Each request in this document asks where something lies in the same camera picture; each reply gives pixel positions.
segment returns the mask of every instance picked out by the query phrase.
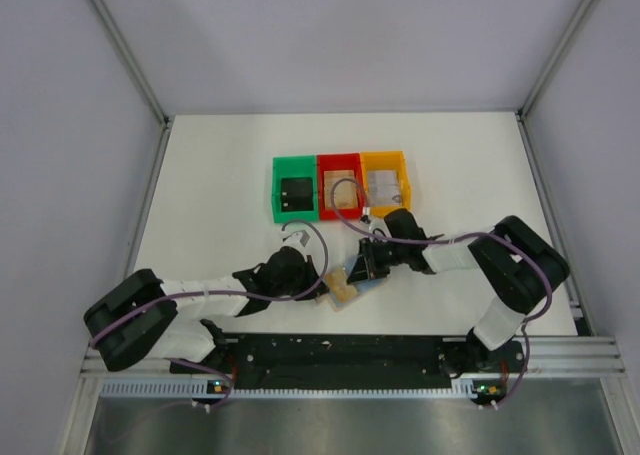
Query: orange bin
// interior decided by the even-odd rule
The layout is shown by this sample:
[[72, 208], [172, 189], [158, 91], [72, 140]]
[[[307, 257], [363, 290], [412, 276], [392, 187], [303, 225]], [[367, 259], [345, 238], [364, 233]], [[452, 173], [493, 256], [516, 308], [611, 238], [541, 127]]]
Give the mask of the orange bin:
[[[407, 165], [402, 152], [363, 152], [360, 154], [360, 165], [362, 167], [362, 180], [367, 191], [370, 203], [372, 203], [371, 214], [383, 218], [385, 215], [399, 208], [411, 208], [411, 185], [407, 176]], [[402, 200], [397, 204], [376, 204], [373, 174], [370, 172], [381, 170], [393, 170], [398, 181], [398, 189]]]

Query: white wall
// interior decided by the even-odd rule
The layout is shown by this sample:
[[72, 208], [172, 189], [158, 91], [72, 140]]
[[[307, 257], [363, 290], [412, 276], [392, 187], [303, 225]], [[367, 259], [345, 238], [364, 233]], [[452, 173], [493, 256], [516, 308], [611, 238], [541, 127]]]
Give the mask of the white wall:
[[580, 0], [106, 0], [170, 114], [519, 108]]
[[0, 446], [53, 453], [159, 129], [85, 0], [0, 0]]
[[596, 328], [640, 396], [640, 4], [601, 0], [530, 120]]

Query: white table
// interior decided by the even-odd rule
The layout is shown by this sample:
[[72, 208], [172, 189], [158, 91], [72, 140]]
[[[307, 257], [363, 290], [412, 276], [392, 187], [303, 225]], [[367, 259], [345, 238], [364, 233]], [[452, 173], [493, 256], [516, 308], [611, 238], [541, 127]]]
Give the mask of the white table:
[[[178, 116], [136, 268], [161, 278], [215, 278], [266, 261], [279, 247], [271, 215], [274, 156], [403, 150], [412, 209], [428, 234], [460, 233], [515, 214], [549, 240], [512, 113]], [[357, 253], [339, 222], [318, 228], [330, 266]], [[313, 242], [318, 270], [321, 249]], [[465, 334], [495, 292], [480, 271], [425, 276], [408, 267], [336, 313], [328, 302], [271, 304], [224, 330], [246, 332]], [[567, 294], [555, 292], [532, 335], [575, 335]]]

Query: yellow object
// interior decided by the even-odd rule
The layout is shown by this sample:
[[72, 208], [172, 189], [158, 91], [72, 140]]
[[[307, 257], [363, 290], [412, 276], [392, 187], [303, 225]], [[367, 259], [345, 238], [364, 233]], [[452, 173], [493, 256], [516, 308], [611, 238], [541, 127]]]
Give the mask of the yellow object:
[[362, 180], [367, 196], [372, 198], [373, 183], [370, 186], [369, 172], [393, 170], [397, 177], [397, 187], [402, 200], [396, 205], [375, 206], [372, 202], [371, 214], [382, 218], [390, 212], [404, 207], [411, 208], [411, 185], [407, 176], [407, 165], [402, 152], [363, 152], [360, 154], [360, 165], [362, 167]]

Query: black object in green bin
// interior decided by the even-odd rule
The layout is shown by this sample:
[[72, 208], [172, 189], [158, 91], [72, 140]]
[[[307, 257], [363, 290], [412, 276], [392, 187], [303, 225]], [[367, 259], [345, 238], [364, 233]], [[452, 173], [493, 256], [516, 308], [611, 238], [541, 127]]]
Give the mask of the black object in green bin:
[[280, 208], [283, 212], [306, 212], [313, 208], [311, 177], [283, 178], [280, 182]]

